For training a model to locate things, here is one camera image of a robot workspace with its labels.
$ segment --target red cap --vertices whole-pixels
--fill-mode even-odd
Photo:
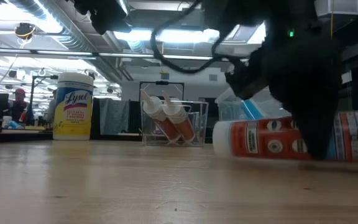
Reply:
[[[25,91],[21,88],[18,88],[15,90],[15,93],[20,93],[20,94],[23,94],[25,96]]]

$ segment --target table surface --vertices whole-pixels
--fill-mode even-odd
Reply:
[[[358,165],[227,160],[211,146],[5,143],[0,223],[358,223]]]

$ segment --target person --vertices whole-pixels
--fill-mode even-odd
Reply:
[[[55,118],[55,107],[56,107],[56,90],[52,92],[53,100],[49,102],[49,109],[47,114],[47,122],[53,124],[53,120]]]
[[[25,123],[27,119],[33,120],[34,114],[31,111],[30,117],[27,116],[24,117],[24,119],[21,121],[22,113],[27,109],[28,103],[24,101],[25,98],[25,91],[21,88],[18,88],[15,90],[15,101],[10,103],[11,106],[11,114],[12,114],[12,120],[18,123]]]

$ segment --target clear acrylic holder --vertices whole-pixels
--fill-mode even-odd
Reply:
[[[145,101],[140,102],[142,115],[142,142],[147,146],[183,146],[183,147],[203,147],[205,142],[206,122],[208,117],[208,103],[197,101],[172,101],[180,102],[193,128],[195,138],[192,141],[185,141],[183,136],[177,141],[168,140],[163,129],[155,123],[155,121],[143,110]],[[168,119],[175,119],[177,117],[168,116]]]

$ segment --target ductwork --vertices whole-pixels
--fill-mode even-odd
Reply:
[[[63,27],[62,37],[54,37],[68,50],[82,52],[97,52],[96,47],[85,37],[85,35],[77,28],[73,21],[65,14],[62,9],[56,5],[54,1],[44,0],[6,0],[8,3],[15,5],[24,12],[30,13],[40,20],[46,20],[50,15]],[[127,72],[112,66],[104,58],[96,60],[87,60],[88,63],[96,67],[108,81],[121,83],[122,76],[127,80],[132,80]]]

